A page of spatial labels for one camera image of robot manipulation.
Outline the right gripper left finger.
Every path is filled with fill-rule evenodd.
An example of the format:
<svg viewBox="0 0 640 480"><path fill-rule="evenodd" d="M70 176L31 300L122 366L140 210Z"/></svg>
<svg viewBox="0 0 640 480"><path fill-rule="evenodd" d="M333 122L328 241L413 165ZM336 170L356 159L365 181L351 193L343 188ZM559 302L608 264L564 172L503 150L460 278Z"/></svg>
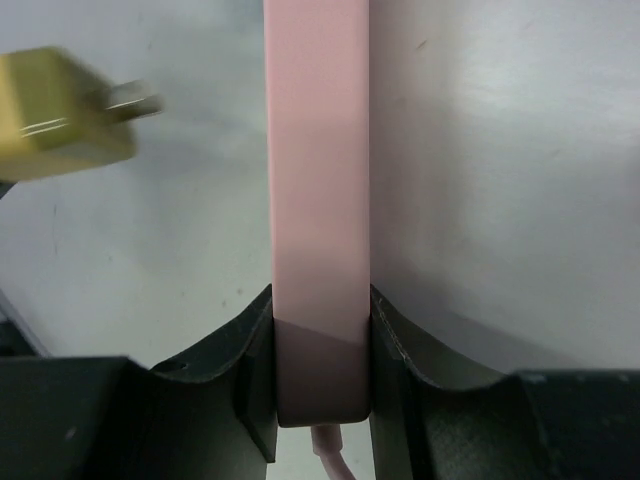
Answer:
<svg viewBox="0 0 640 480"><path fill-rule="evenodd" d="M262 479L276 437L269 290L152 368L54 357L1 304L5 479Z"/></svg>

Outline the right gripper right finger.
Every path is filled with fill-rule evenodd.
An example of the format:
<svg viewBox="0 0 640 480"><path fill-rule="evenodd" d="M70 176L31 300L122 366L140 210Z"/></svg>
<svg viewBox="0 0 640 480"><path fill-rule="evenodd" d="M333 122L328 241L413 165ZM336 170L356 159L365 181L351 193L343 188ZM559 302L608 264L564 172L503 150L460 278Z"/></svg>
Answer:
<svg viewBox="0 0 640 480"><path fill-rule="evenodd" d="M501 374L371 293L371 416L379 479L635 479L639 374Z"/></svg>

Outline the yellow plug adapter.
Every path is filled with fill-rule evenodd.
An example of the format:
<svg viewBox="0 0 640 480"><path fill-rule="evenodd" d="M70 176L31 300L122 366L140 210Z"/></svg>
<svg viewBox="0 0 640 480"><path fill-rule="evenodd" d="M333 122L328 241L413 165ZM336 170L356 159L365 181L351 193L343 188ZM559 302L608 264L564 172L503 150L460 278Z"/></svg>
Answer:
<svg viewBox="0 0 640 480"><path fill-rule="evenodd" d="M13 185L128 160L132 123L158 114L141 81L112 84L66 50L1 57L1 182Z"/></svg>

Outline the pink power strip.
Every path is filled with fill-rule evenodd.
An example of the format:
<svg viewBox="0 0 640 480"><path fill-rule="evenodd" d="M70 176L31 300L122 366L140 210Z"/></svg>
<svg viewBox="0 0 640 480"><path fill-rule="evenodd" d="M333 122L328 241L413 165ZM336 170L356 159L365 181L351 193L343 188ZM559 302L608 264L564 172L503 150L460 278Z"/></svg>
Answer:
<svg viewBox="0 0 640 480"><path fill-rule="evenodd" d="M370 412L369 5L264 5L279 424L348 479L341 427Z"/></svg>

